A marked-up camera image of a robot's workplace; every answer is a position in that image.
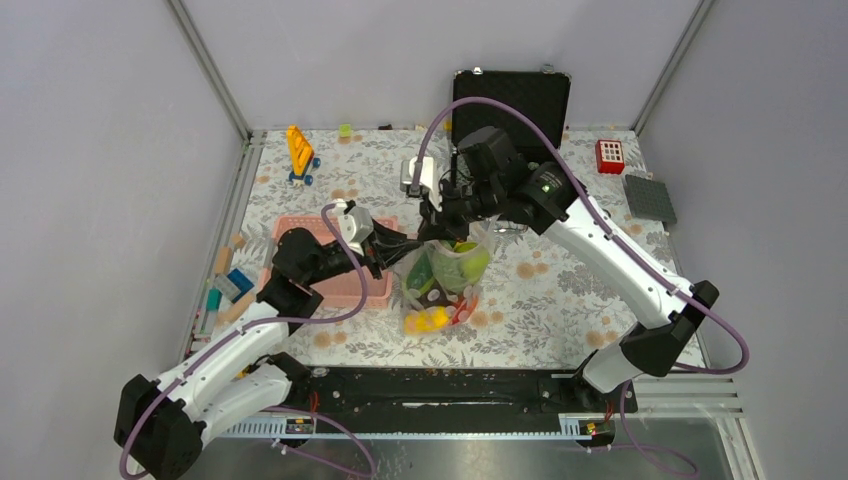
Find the clear zip top bag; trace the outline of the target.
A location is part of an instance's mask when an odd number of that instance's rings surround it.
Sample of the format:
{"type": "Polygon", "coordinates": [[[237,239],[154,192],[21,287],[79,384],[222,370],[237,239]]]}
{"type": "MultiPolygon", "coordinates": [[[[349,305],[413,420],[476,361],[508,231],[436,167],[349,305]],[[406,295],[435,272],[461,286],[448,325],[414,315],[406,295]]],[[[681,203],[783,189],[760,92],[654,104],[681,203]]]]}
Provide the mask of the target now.
{"type": "Polygon", "coordinates": [[[429,241],[400,264],[401,330],[431,335],[466,322],[482,298],[482,278],[494,256],[494,223],[469,226],[464,241],[429,241]]]}

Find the yellow lemon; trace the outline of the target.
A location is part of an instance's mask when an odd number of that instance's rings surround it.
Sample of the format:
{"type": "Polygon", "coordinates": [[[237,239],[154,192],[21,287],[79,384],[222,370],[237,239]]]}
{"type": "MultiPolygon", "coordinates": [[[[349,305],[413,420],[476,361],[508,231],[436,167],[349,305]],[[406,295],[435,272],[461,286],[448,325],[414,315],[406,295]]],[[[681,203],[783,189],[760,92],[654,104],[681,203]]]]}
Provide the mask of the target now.
{"type": "Polygon", "coordinates": [[[410,311],[403,320],[403,331],[407,335],[432,333],[449,326],[451,316],[445,307],[410,311]]]}

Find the green pear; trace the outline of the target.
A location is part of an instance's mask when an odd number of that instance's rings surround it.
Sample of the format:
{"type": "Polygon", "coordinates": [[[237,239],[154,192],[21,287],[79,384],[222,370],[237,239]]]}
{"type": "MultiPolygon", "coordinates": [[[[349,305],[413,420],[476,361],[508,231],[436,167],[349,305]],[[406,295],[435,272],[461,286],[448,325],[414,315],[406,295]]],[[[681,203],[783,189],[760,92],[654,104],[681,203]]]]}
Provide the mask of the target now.
{"type": "Polygon", "coordinates": [[[458,243],[454,251],[459,254],[459,269],[469,283],[478,283],[487,269],[491,255],[489,249],[474,242],[458,243]]]}

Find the red orange mango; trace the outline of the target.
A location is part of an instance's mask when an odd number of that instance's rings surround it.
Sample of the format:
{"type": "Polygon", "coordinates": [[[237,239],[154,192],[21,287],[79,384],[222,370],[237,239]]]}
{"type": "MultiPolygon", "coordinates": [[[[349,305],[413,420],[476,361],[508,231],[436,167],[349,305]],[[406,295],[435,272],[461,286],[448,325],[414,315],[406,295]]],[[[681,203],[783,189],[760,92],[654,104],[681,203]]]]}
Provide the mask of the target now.
{"type": "Polygon", "coordinates": [[[451,316],[451,325],[457,325],[466,322],[474,313],[479,298],[476,296],[464,298],[460,303],[455,305],[455,311],[451,316]]]}

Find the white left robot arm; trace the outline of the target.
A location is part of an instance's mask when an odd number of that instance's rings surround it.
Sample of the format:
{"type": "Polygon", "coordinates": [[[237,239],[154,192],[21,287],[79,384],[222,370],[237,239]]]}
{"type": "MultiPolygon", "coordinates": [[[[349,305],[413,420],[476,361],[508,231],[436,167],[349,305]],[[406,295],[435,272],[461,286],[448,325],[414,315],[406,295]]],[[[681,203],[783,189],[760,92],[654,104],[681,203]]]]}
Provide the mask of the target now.
{"type": "Polygon", "coordinates": [[[318,324],[324,301],[314,288],[354,274],[355,303],[331,317],[343,322],[365,309],[367,281],[420,247],[417,239],[371,217],[322,221],[333,239],[319,242],[298,227],[283,233],[268,281],[224,332],[154,379],[137,375],[122,389],[114,440],[123,479],[178,479],[223,431],[266,408],[296,411],[309,401],[307,380],[265,360],[294,325],[318,324]]]}

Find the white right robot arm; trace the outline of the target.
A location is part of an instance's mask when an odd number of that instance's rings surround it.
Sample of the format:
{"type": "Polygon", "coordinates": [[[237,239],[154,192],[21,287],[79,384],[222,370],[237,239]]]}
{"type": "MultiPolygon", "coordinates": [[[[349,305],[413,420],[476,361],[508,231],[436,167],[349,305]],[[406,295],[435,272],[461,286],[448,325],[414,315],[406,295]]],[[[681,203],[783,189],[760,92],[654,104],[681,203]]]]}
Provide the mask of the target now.
{"type": "Polygon", "coordinates": [[[469,197],[469,207],[450,213],[433,185],[425,187],[423,226],[443,238],[450,220],[504,215],[576,255],[614,288],[636,316],[628,333],[589,356],[578,368],[575,402],[597,412],[613,398],[613,390],[645,374],[664,377],[702,321],[711,316],[719,297],[707,280],[692,283],[663,270],[627,234],[608,220],[584,185],[574,176],[543,132],[538,137],[553,157],[531,169],[506,134],[486,127],[469,135],[463,150],[480,150],[483,174],[505,173],[508,183],[493,193],[469,197]],[[438,215],[447,221],[437,223],[438,215]]]}

